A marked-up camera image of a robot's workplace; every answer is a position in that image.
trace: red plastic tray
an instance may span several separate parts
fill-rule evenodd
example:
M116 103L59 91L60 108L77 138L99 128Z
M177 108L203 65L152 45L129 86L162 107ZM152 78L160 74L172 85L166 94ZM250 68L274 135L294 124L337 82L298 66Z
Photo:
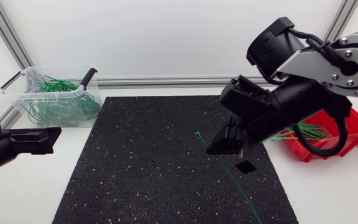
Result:
M322 126L325 131L328 131L332 136L331 138L322 139L320 141L309 141L313 146L319 147L321 149L329 149L335 146L339 139L339 132L336 126L336 122L333 118L329 117L325 111L322 111L308 119L306 122L317 124ZM346 118L347 124L347 141L340 153L337 155L345 156L353 148L358 145L358 112L354 109L351 109L350 117ZM295 134L289 134L286 137L295 137ZM328 159L328 157L316 156L309 152L298 139L286 139L288 145L290 145L292 151L295 153L297 158L301 161L310 162L312 159Z

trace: speckled mat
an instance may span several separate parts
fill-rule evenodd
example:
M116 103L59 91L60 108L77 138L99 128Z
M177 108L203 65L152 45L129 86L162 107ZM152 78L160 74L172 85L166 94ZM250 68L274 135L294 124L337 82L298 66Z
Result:
M54 223L255 223L232 180L194 138L228 118L218 96L107 98ZM264 223L297 223L264 149L243 175L222 156Z

